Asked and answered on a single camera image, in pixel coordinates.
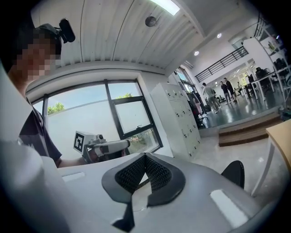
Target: tree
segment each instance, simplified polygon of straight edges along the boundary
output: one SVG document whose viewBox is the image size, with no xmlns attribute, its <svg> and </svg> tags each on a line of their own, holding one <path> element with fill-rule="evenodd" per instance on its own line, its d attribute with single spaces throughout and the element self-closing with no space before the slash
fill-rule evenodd
<svg viewBox="0 0 291 233">
<path fill-rule="evenodd" d="M 47 115 L 53 114 L 58 111 L 62 111 L 65 109 L 65 106 L 61 103 L 56 103 L 54 106 L 48 106 Z"/>
<path fill-rule="evenodd" d="M 131 93 L 126 93 L 124 96 L 118 96 L 116 99 L 133 97 Z"/>
</svg>

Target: wooden step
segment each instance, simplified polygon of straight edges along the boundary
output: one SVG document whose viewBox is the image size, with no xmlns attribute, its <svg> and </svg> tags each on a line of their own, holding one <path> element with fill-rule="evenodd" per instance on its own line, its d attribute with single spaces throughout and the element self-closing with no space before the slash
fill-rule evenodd
<svg viewBox="0 0 291 233">
<path fill-rule="evenodd" d="M 274 112 L 274 113 L 271 113 L 269 115 L 260 117 L 258 119 L 255 119 L 249 122 L 245 122 L 245 123 L 238 124 L 235 126 L 220 129 L 218 134 L 219 136 L 226 136 L 226 135 L 237 134 L 240 132 L 247 132 L 249 130 L 261 128 L 270 123 L 277 122 L 278 120 L 280 120 L 280 115 Z"/>
<path fill-rule="evenodd" d="M 261 126 L 260 128 L 249 129 L 248 131 L 239 132 L 232 135 L 219 136 L 219 146 L 234 146 L 268 138 L 266 128 L 280 124 L 281 122 L 281 120 L 277 120 L 276 122 L 269 123 L 265 126 Z"/>
</svg>

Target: gray floor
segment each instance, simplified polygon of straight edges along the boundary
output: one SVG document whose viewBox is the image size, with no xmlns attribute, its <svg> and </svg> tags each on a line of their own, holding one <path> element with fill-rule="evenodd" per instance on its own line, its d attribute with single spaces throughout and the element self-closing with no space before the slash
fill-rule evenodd
<svg viewBox="0 0 291 233">
<path fill-rule="evenodd" d="M 206 128 L 221 126 L 276 107 L 283 103 L 283 97 L 278 86 L 275 87 L 275 90 L 275 92 L 268 91 L 265 94 L 265 101 L 263 101 L 258 91 L 258 100 L 254 96 L 251 99 L 247 99 L 245 96 L 238 96 L 237 103 L 232 102 L 226 105 L 226 102 L 222 102 L 222 108 L 219 112 L 217 114 L 212 111 L 208 112 L 208 119 L 205 118 L 203 123 Z"/>
<path fill-rule="evenodd" d="M 263 139 L 242 145 L 219 147 L 217 137 L 205 137 L 201 139 L 197 155 L 191 162 L 222 173 L 232 161 L 240 160 L 245 168 L 245 191 L 251 194 L 266 163 L 267 142 L 268 139 Z M 255 200 L 264 207 L 269 202 L 280 198 L 289 182 L 288 174 L 284 159 L 279 151 L 275 150 L 270 170 Z M 136 225 L 149 212 L 146 204 L 147 196 L 150 194 L 151 186 L 149 183 L 133 194 L 132 202 Z"/>
</svg>

